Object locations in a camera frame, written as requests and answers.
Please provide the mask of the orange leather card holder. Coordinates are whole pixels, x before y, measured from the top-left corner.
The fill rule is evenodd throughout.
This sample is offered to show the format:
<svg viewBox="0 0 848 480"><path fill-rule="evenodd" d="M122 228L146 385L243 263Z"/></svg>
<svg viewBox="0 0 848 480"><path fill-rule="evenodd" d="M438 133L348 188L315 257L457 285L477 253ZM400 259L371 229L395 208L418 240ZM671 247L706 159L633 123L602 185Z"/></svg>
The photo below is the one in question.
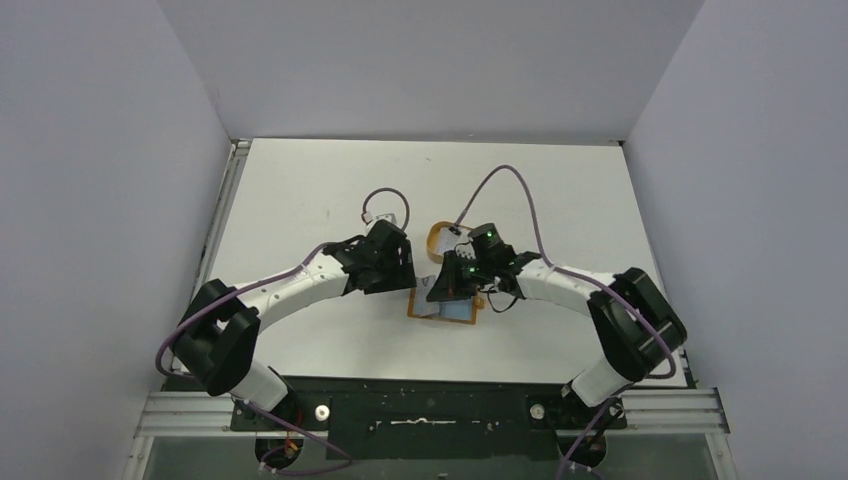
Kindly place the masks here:
<svg viewBox="0 0 848 480"><path fill-rule="evenodd" d="M428 303L423 294L423 289L410 291L406 312L408 317L475 325L478 312L486 308L486 302L480 295L467 300Z"/></svg>

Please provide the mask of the orange plastic tray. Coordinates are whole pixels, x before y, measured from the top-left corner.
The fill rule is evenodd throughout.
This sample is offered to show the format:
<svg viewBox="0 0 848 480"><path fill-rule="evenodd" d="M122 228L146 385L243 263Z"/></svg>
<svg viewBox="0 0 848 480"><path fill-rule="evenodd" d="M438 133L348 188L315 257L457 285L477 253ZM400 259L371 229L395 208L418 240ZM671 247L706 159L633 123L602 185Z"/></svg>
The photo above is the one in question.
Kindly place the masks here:
<svg viewBox="0 0 848 480"><path fill-rule="evenodd" d="M426 249L428 258L435 264L441 265L444 254L454 251L461 259L474 260L473 246L469 243L470 228L464 225L454 225L449 221L435 223L427 235Z"/></svg>

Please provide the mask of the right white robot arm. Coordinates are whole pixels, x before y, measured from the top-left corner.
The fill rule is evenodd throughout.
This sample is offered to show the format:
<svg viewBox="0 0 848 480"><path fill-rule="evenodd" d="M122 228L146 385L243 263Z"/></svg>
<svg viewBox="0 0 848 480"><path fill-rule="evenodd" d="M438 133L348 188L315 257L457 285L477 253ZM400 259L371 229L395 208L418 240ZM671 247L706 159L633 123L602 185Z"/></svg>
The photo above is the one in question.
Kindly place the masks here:
<svg viewBox="0 0 848 480"><path fill-rule="evenodd" d="M559 267L537 252L516 252L492 223L474 229L436 224L427 248L441 266L427 295L430 302L494 291L565 307L592 320L602 354L564 388L563 416L574 426L590 425L600 416L602 402L646 379L688 338L683 322L642 269L601 274Z"/></svg>

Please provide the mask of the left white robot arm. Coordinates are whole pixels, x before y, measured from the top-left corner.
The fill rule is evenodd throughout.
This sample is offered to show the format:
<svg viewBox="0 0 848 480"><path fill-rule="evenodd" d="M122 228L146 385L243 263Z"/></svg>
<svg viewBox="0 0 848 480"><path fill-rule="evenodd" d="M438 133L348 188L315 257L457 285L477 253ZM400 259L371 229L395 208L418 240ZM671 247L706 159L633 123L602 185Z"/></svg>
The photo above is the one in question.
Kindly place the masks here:
<svg viewBox="0 0 848 480"><path fill-rule="evenodd" d="M283 429L297 404L286 381L256 358L260 334L324 300L415 285L410 240L400 227L378 220L363 235L318 245L290 270L239 286L206 282L163 347L208 395L229 394L256 406L268 427Z"/></svg>

